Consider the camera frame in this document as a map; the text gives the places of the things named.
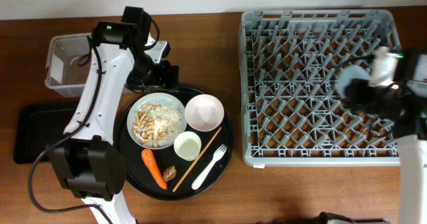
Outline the grey plate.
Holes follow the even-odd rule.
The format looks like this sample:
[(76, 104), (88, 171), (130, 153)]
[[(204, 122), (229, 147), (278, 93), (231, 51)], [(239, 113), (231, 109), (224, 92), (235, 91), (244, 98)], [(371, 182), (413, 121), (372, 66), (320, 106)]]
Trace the grey plate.
[(138, 99), (127, 115), (131, 138), (144, 148), (164, 149), (185, 131), (183, 103), (167, 93), (151, 93)]

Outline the blue cup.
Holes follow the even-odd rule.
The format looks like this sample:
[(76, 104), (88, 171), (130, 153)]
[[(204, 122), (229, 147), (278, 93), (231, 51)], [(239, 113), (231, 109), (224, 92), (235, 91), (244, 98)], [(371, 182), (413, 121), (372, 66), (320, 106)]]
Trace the blue cup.
[(353, 79), (371, 80), (370, 74), (359, 66), (346, 67), (338, 75), (336, 83), (336, 91), (340, 97), (345, 97), (345, 88), (352, 82)]

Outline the rice and peanut shell scraps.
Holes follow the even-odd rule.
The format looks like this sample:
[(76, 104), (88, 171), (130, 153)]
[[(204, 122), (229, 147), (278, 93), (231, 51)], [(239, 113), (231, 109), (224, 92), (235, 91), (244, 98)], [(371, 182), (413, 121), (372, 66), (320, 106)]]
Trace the rice and peanut shell scraps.
[(185, 128), (177, 105), (147, 102), (131, 113), (130, 134), (146, 148), (161, 149), (172, 145)]

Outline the pink bowl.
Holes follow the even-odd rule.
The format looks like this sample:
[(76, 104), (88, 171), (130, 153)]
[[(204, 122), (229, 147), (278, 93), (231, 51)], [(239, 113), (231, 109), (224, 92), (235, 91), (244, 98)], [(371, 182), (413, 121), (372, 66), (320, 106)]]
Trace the pink bowl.
[(197, 131), (213, 131), (220, 126), (224, 116), (224, 106), (213, 95), (196, 95), (185, 106), (187, 124)]

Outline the white paper cup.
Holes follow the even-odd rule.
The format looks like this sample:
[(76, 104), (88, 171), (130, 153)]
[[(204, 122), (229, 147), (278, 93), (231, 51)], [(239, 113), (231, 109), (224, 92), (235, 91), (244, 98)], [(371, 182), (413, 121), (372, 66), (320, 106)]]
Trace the white paper cup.
[(175, 138), (173, 148), (182, 159), (194, 161), (201, 151), (201, 139), (198, 134), (185, 131)]

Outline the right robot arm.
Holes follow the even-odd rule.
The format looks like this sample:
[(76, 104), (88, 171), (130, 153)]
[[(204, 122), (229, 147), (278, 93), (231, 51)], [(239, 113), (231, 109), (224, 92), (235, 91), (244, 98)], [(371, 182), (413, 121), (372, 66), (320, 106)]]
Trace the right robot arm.
[(394, 122), (400, 158), (400, 223), (426, 222), (426, 51), (380, 47), (371, 71), (345, 68), (336, 91), (353, 112)]

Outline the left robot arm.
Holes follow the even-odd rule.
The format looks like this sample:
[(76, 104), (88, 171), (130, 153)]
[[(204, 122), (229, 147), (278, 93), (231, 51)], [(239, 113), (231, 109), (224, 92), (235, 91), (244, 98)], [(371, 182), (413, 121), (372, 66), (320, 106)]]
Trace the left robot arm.
[(126, 7), (121, 21), (101, 21), (87, 37), (90, 66), (64, 139), (42, 152), (64, 189), (82, 200), (98, 223), (136, 223), (122, 192), (125, 157), (113, 146), (113, 126), (124, 88), (135, 93), (174, 90), (179, 68), (166, 61), (169, 43), (152, 39), (155, 21)]

